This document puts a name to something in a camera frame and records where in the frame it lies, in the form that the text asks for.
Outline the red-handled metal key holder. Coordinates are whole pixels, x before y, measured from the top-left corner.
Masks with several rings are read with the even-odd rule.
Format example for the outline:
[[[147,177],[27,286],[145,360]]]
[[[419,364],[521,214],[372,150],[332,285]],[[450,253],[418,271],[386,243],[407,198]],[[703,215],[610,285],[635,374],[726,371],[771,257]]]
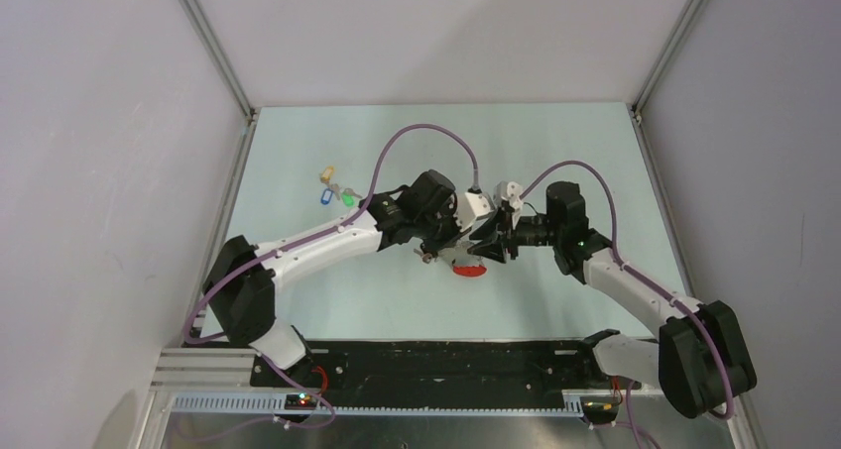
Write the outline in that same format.
[[[468,249],[468,244],[456,244],[436,253],[425,252],[420,248],[414,249],[414,253],[420,256],[425,264],[442,262],[458,276],[480,278],[487,273],[487,267],[481,257],[470,254]]]

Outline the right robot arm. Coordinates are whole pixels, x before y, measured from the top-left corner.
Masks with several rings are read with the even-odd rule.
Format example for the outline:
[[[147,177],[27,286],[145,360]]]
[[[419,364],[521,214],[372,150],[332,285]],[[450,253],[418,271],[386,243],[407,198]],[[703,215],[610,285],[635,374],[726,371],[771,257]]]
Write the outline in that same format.
[[[738,318],[726,303],[703,303],[665,289],[621,262],[614,243],[589,224],[578,184],[552,183],[543,213],[520,214],[521,188],[501,183],[495,210],[470,234],[471,254],[506,263],[523,247],[550,247],[560,272],[610,297],[639,320],[654,341],[604,330],[583,340],[578,379],[599,388],[614,376],[663,392],[681,415],[695,418],[727,405],[758,382]]]

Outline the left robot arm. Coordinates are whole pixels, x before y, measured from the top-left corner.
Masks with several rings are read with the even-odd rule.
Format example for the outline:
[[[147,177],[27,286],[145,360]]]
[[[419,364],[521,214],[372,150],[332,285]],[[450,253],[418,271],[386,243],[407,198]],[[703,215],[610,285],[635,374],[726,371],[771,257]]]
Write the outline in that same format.
[[[453,247],[477,220],[492,210],[486,193],[459,193],[440,172],[430,169],[394,192],[369,195],[358,208],[297,236],[251,244],[244,236],[225,242],[203,285],[221,337],[235,347],[266,356],[290,386],[313,373],[304,338],[276,311],[281,291],[342,261],[373,254],[412,239],[435,257]]]

